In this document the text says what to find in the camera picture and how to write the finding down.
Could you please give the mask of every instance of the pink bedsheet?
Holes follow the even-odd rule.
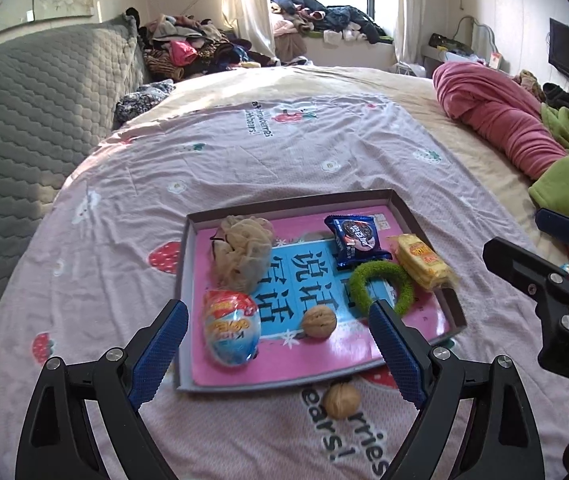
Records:
[[[468,124],[537,180],[564,148],[540,119],[540,103],[509,76],[476,63],[449,62],[433,73],[446,114]]]

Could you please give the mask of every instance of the mesh bath sponge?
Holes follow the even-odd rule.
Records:
[[[271,222],[253,216],[227,216],[212,240],[218,285],[245,294],[253,292],[271,260]]]

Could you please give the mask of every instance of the blue snack wrapper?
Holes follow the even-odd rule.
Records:
[[[379,246],[378,230],[372,216],[329,215],[325,224],[335,235],[338,269],[348,269],[371,260],[392,259],[391,253]]]

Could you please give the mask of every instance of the windowsill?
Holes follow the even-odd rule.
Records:
[[[353,66],[389,70],[395,63],[395,47],[392,43],[368,41],[344,41],[334,45],[325,43],[322,37],[305,36],[305,56],[319,66]]]

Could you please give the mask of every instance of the bed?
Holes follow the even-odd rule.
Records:
[[[317,117],[269,123],[286,135],[274,135],[267,149],[271,136],[259,125],[257,135],[247,133],[255,127],[247,112],[258,108],[268,120],[287,109]],[[504,156],[446,118],[430,80],[305,66],[179,83],[71,174],[7,285],[0,301],[0,479],[13,478],[42,359],[95,359],[151,322],[172,296],[175,276],[150,266],[149,254],[180,240],[188,213],[388,187],[399,191],[461,274],[458,295],[469,327],[456,337],[456,354],[514,359],[538,423],[547,477],[561,478],[569,381],[536,362],[541,335],[531,300],[481,264],[481,245],[495,235],[556,264],[567,261],[564,249],[536,229],[528,185]],[[190,396],[175,391],[169,373],[140,413],[181,479],[379,478],[416,412],[394,388],[353,380],[362,390],[362,412],[328,430],[316,418],[324,384]],[[461,404],[434,478],[447,478],[469,408]],[[125,478],[95,406],[90,418],[112,478]]]

